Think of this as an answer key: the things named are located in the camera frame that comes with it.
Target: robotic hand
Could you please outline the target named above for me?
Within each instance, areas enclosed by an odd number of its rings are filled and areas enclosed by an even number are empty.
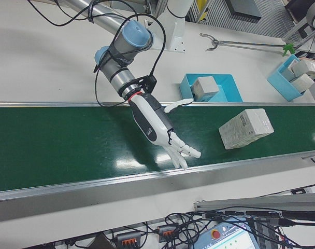
[[[96,70],[101,70],[119,96],[128,100],[133,117],[147,139],[152,144],[162,146],[176,168],[186,169],[188,165],[182,153],[196,158],[201,153],[177,137],[166,113],[179,105],[189,104],[192,100],[183,100],[163,108],[150,94],[156,84],[155,77],[149,75],[135,78],[127,68],[135,55],[149,49],[152,42],[152,34],[139,22],[131,20],[110,46],[101,48],[95,54]]]
[[[176,168],[180,166],[184,169],[187,168],[188,165],[181,153],[196,158],[199,158],[201,153],[177,137],[166,113],[179,105],[189,104],[192,100],[183,100],[163,108],[150,94],[156,84],[156,79],[153,76],[154,68],[163,52],[165,41],[150,75],[135,78],[127,66],[133,62],[136,54],[150,49],[154,41],[153,34],[148,29],[138,21],[130,20],[131,17],[136,16],[138,18],[139,15],[144,16],[144,14],[123,18],[112,8],[100,4],[105,1],[63,0],[63,2],[77,11],[78,14],[87,17],[90,22],[96,23],[115,34],[112,43],[101,48],[95,54],[96,68],[94,71],[103,72],[118,95],[128,100],[133,111],[133,117],[147,139],[155,145],[162,146],[170,155]],[[165,35],[163,26],[159,22],[158,24]]]
[[[141,131],[152,144],[160,145],[167,151],[175,168],[181,166],[186,169],[188,167],[181,153],[195,158],[201,156],[200,152],[185,144],[174,132],[173,125],[166,116],[166,112],[171,111],[170,107],[163,108],[151,94],[141,91],[134,93],[128,102]],[[191,99],[175,102],[171,108],[191,102]]]

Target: blue bin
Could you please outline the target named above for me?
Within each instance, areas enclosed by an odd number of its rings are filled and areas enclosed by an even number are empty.
[[[186,74],[179,88],[184,99],[193,99],[191,85],[198,77],[212,76],[219,92],[207,102],[242,102],[238,88],[231,74]]]
[[[288,68],[293,60],[299,61],[295,55],[291,55],[276,71],[271,74],[267,80],[269,83],[287,100],[291,101],[297,97],[304,95],[300,93],[284,76],[281,74]]]

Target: green conveyor belt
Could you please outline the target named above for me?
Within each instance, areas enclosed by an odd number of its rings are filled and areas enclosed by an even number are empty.
[[[275,132],[225,150],[218,128],[246,108],[264,108]],[[315,106],[188,106],[169,117],[178,136],[202,152],[187,158],[190,167],[315,150]],[[0,191],[173,168],[129,107],[0,108]]]

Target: white table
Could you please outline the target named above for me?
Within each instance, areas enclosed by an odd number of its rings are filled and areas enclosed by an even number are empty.
[[[36,5],[55,22],[67,20],[56,6]],[[245,102],[286,102],[266,80],[285,57],[223,46],[206,52],[211,43],[199,36],[201,32],[220,40],[282,44],[279,38],[187,23],[186,53],[165,52],[156,67],[153,94],[158,100],[181,99],[178,84],[186,73],[214,73],[232,74]],[[111,40],[111,34],[88,21],[55,27],[28,3],[0,1],[0,101],[95,101],[94,55]],[[154,50],[139,54],[130,66],[133,74],[149,73],[157,54]],[[122,100],[102,74],[98,95],[101,101]],[[313,98],[309,94],[297,101]]]

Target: red button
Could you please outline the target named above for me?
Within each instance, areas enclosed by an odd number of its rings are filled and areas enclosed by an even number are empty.
[[[221,235],[220,235],[220,232],[217,231],[217,230],[213,230],[211,232],[211,236],[214,238],[214,239],[218,239]]]

